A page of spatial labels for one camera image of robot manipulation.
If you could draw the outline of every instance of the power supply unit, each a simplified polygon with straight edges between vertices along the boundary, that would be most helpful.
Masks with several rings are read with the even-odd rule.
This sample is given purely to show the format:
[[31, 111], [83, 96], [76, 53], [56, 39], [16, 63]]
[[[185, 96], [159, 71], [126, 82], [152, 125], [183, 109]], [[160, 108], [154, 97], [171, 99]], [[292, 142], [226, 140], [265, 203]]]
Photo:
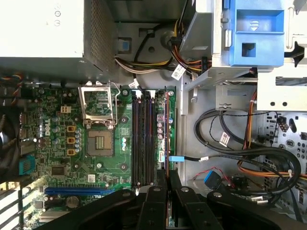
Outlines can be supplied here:
[[2, 73], [117, 82], [116, 26], [103, 0], [0, 0], [0, 27]]

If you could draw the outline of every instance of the white cable label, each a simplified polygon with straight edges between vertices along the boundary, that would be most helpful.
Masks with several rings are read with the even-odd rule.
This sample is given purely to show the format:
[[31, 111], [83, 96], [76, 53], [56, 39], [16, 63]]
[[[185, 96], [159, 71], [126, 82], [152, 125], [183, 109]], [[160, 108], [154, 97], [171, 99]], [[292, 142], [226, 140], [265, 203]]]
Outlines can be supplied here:
[[186, 71], [186, 69], [182, 65], [178, 64], [176, 69], [172, 73], [172, 78], [179, 80], [182, 77], [182, 75], [184, 74], [185, 71]]
[[198, 78], [198, 74], [197, 73], [192, 72], [191, 74], [192, 74], [192, 81], [194, 81], [195, 79]]
[[223, 132], [221, 139], [220, 139], [220, 144], [227, 147], [229, 139], [230, 139], [230, 136], [228, 136], [227, 133]]
[[138, 83], [138, 80], [136, 80], [136, 78], [135, 78], [135, 79], [133, 79], [133, 83], [129, 84], [129, 87], [130, 87], [130, 89], [137, 89], [139, 85], [140, 84]]
[[199, 160], [199, 162], [203, 162], [203, 161], [208, 161], [209, 157], [201, 157], [201, 159]]

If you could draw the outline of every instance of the small label sticker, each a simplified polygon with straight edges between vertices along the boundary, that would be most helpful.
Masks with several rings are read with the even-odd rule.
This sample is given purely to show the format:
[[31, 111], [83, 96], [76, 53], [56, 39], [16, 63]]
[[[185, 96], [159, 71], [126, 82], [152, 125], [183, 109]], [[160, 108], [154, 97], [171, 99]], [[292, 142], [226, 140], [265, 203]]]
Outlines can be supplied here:
[[87, 175], [87, 182], [88, 183], [95, 183], [96, 180], [95, 180], [95, 174], [88, 174]]
[[223, 132], [221, 139], [220, 139], [220, 144], [227, 147], [229, 139], [230, 139], [230, 136], [228, 136], [227, 133]]
[[199, 162], [203, 162], [203, 161], [208, 161], [209, 157], [201, 157], [201, 159], [199, 160]]
[[198, 74], [197, 73], [192, 72], [191, 74], [192, 74], [192, 81], [194, 81], [195, 79], [198, 78]]
[[130, 89], [137, 89], [139, 85], [140, 84], [138, 83], [138, 80], [136, 80], [136, 78], [135, 78], [135, 79], [133, 79], [133, 83], [129, 84], [129, 87], [130, 87]]
[[172, 78], [179, 80], [182, 77], [182, 75], [184, 74], [185, 71], [186, 71], [186, 69], [182, 65], [178, 64], [176, 69], [172, 73]]

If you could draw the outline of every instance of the green circuit board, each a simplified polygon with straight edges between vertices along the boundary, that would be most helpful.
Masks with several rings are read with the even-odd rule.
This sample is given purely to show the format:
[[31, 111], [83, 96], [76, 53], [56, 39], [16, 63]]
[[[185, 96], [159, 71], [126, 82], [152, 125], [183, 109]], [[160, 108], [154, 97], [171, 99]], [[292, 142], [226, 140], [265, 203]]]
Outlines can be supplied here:
[[[31, 218], [24, 225], [25, 229], [34, 229], [42, 224], [44, 189], [47, 187], [102, 188], [106, 195], [116, 190], [131, 188], [131, 145], [132, 145], [132, 90], [128, 95], [118, 95], [115, 108], [115, 95], [112, 90], [112, 105], [106, 105], [108, 97], [103, 92], [85, 94], [86, 112], [90, 115], [109, 115], [117, 109], [118, 124], [113, 130], [105, 125], [92, 125], [87, 129], [83, 124], [83, 115], [78, 89], [22, 88], [21, 97], [31, 100], [28, 112], [21, 116], [21, 139], [36, 138], [35, 170], [31, 177], [39, 181], [32, 196], [32, 202], [24, 210], [31, 213]], [[155, 95], [155, 121], [165, 115], [166, 90], [158, 90]], [[169, 145], [170, 154], [176, 152], [176, 95], [169, 96]], [[165, 154], [165, 140], [155, 138], [155, 170], [163, 167], [161, 154]], [[55, 211], [72, 211], [65, 205], [69, 196], [57, 196], [63, 205], [48, 209]], [[80, 206], [86, 205], [101, 196], [85, 195], [78, 197]]]

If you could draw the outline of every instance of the metal bracket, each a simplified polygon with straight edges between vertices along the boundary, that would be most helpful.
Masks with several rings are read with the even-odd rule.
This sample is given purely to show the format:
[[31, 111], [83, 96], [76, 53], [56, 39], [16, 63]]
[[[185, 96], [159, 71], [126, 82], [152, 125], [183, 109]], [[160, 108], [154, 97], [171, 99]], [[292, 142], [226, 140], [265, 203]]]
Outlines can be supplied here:
[[[111, 84], [113, 84], [118, 90], [118, 93], [115, 94], [114, 96], [115, 118], [114, 118], [113, 106], [112, 106]], [[107, 104], [111, 113], [109, 115], [100, 115], [100, 116], [88, 115], [86, 113], [87, 103], [85, 101], [85, 92], [107, 92], [107, 102], [105, 104]], [[79, 87], [79, 97], [80, 97], [81, 109], [82, 109], [82, 115], [83, 115], [83, 124], [86, 126], [87, 129], [90, 129], [93, 123], [102, 123], [106, 125], [108, 129], [113, 129], [114, 126], [117, 125], [118, 123], [117, 96], [119, 94], [120, 94], [120, 90], [117, 87], [117, 85], [110, 81], [108, 84], [102, 84], [99, 81], [96, 81], [95, 84], [92, 84], [92, 82], [89, 81], [85, 84], [85, 86]]]
[[303, 79], [307, 77], [307, 68], [303, 65], [285, 63], [269, 72], [258, 71], [257, 109], [262, 111], [306, 111], [307, 95], [305, 86], [276, 85], [282, 78]]

